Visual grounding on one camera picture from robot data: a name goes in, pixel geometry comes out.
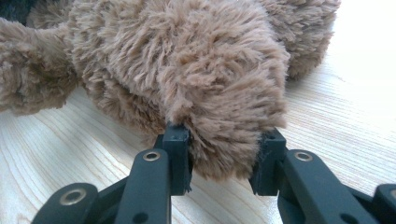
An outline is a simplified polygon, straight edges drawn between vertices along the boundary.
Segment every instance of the brown teddy bear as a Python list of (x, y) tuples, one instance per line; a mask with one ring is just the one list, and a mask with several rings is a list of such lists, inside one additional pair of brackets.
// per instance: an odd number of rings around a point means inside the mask
[(61, 107), (81, 84), (148, 143), (191, 132), (196, 172), (248, 177), (261, 133), (285, 125), (286, 78), (317, 66), (338, 0), (40, 0), (0, 19), (0, 111)]

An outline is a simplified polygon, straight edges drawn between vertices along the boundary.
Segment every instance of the wooden table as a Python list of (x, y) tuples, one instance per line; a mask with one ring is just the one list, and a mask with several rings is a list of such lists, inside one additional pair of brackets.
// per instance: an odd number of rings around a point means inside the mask
[[(392, 1), (344, 1), (323, 64), (287, 87), (289, 148), (317, 153), (347, 185), (372, 194), (396, 182), (396, 36)], [(99, 189), (129, 174), (142, 146), (99, 112), (84, 90), (62, 109), (27, 117), (0, 114), (0, 223), (29, 223), (57, 189)], [(195, 175), (193, 191), (173, 198), (174, 223), (281, 223), (276, 198), (246, 180)]]

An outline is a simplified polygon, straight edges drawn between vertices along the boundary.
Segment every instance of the wooden surface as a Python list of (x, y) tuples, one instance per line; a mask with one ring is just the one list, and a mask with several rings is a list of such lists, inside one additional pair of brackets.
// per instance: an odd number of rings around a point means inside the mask
[[(396, 36), (392, 1), (347, 0), (324, 63), (288, 84), (289, 148), (317, 153), (349, 186), (372, 194), (396, 182)], [(29, 223), (57, 189), (99, 189), (129, 174), (136, 135), (103, 116), (82, 89), (62, 109), (0, 114), (0, 223)], [(173, 198), (174, 223), (281, 223), (276, 198), (253, 196), (246, 180), (195, 175)]]

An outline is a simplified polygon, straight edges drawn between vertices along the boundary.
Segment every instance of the metal screw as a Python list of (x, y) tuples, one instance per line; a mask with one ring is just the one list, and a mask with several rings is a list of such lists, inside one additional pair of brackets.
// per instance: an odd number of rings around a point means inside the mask
[(296, 152), (294, 153), (294, 156), (300, 161), (312, 161), (314, 159), (311, 155), (305, 152)]
[(161, 157), (161, 154), (158, 152), (148, 152), (143, 156), (145, 161), (156, 161)]
[(72, 205), (81, 202), (85, 196), (87, 196), (85, 189), (71, 189), (62, 195), (59, 203), (61, 205)]
[(393, 199), (396, 199), (396, 189), (391, 190), (390, 194), (392, 195)]

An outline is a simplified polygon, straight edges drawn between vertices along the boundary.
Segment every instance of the light wood floor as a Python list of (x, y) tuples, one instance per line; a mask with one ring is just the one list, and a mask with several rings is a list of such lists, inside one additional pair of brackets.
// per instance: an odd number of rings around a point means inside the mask
[[(288, 84), (289, 148), (317, 153), (350, 187), (396, 182), (396, 16), (391, 0), (346, 0), (324, 63)], [(29, 223), (57, 189), (99, 189), (129, 174), (139, 138), (103, 116), (82, 89), (67, 105), (27, 117), (0, 114), (0, 223)], [(276, 198), (246, 180), (195, 175), (173, 198), (174, 223), (281, 223)]]

